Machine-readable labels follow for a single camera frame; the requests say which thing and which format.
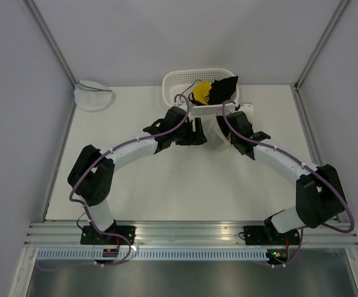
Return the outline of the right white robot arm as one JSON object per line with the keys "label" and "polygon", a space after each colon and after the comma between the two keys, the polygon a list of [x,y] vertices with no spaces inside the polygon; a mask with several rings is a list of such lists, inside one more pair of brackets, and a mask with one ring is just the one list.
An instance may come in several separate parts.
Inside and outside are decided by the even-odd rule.
{"label": "right white robot arm", "polygon": [[270,167],[295,187],[294,206],[264,221],[263,236],[268,243],[280,243],[294,229],[316,228],[346,210],[343,187],[333,166],[304,163],[285,152],[270,135],[255,132],[242,111],[218,115],[217,125],[241,155]]}

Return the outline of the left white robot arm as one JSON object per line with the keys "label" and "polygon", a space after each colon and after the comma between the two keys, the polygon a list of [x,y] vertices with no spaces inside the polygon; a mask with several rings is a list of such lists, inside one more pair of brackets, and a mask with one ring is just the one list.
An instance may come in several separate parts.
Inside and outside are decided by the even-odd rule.
{"label": "left white robot arm", "polygon": [[140,158],[169,148],[171,144],[189,146],[206,142],[201,118],[192,119],[185,110],[172,107],[164,118],[145,127],[137,138],[108,149],[85,146],[68,176],[68,184],[72,187],[69,200],[83,206],[95,228],[95,239],[109,245],[116,238],[116,221],[107,202],[114,173]]}

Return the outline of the white mesh laundry bag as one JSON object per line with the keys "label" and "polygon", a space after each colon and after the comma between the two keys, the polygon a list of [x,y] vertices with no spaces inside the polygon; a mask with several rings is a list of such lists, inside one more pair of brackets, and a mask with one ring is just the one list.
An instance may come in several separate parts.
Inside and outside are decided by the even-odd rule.
{"label": "white mesh laundry bag", "polygon": [[207,142],[201,148],[212,153],[221,153],[230,148],[230,131],[221,114],[203,117],[202,127]]}

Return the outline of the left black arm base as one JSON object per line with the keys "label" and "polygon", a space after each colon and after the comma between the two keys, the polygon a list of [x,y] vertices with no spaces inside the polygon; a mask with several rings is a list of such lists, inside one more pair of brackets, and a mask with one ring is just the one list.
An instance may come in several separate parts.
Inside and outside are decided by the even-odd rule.
{"label": "left black arm base", "polygon": [[117,225],[116,221],[105,231],[99,230],[93,222],[82,227],[81,245],[116,245],[128,246],[134,243],[136,227],[133,225]]}

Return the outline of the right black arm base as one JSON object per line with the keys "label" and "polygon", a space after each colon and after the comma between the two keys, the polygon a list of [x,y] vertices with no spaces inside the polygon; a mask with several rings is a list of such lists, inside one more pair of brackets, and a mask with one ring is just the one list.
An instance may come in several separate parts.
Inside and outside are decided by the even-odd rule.
{"label": "right black arm base", "polygon": [[297,229],[279,233],[268,218],[263,225],[245,225],[238,237],[245,241],[247,246],[291,246],[300,244],[300,233]]}

